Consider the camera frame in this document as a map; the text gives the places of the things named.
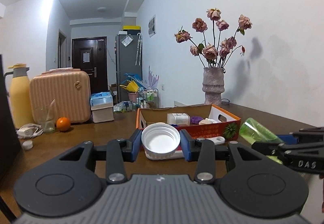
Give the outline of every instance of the vase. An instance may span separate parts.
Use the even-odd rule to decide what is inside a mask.
[[[221,106],[224,89],[224,69],[204,68],[202,91],[205,93],[205,104]]]

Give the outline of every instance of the circular pad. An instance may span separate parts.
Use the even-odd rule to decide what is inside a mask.
[[[43,176],[36,183],[37,190],[49,196],[63,195],[69,192],[73,186],[73,178],[63,174]]]
[[[75,161],[50,161],[25,173],[14,186],[22,211],[45,218],[73,215],[100,196],[100,179]]]
[[[243,161],[222,178],[219,190],[234,210],[262,219],[300,212],[308,197],[298,173],[267,158]]]

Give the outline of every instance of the pink bucket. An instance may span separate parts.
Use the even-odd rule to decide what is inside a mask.
[[[128,97],[131,102],[137,102],[138,94],[129,92]]]

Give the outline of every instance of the green bottle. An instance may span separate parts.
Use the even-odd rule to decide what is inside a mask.
[[[241,126],[239,134],[249,143],[264,142],[280,144],[283,141],[273,132],[252,118],[248,118]]]

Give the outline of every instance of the pink rose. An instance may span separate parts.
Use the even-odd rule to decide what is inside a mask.
[[[196,46],[191,46],[190,47],[190,52],[194,56],[199,56],[199,50],[198,50],[198,48]]]
[[[236,39],[234,37],[230,37],[225,39],[221,43],[221,47],[227,49],[228,51],[232,50],[237,45]]]
[[[191,39],[190,34],[185,30],[182,30],[182,31],[180,30],[177,34],[174,34],[174,36],[176,37],[176,41],[178,43],[181,43],[181,42]]]
[[[208,60],[213,60],[217,58],[218,51],[215,49],[214,45],[209,45],[202,50],[203,55]]]
[[[218,27],[219,31],[223,31],[229,28],[229,24],[225,20],[217,21],[216,26]]]
[[[221,50],[219,51],[219,56],[221,58],[226,57],[228,54],[230,53],[230,50],[228,50],[227,48],[221,48]]]
[[[218,21],[221,19],[221,11],[217,8],[215,9],[208,9],[207,10],[207,17],[210,18],[210,20]]]
[[[239,28],[240,30],[250,29],[252,28],[252,23],[247,16],[241,15],[239,17]]]
[[[207,24],[201,18],[196,18],[196,21],[192,23],[192,28],[195,29],[196,32],[204,32],[208,29]]]

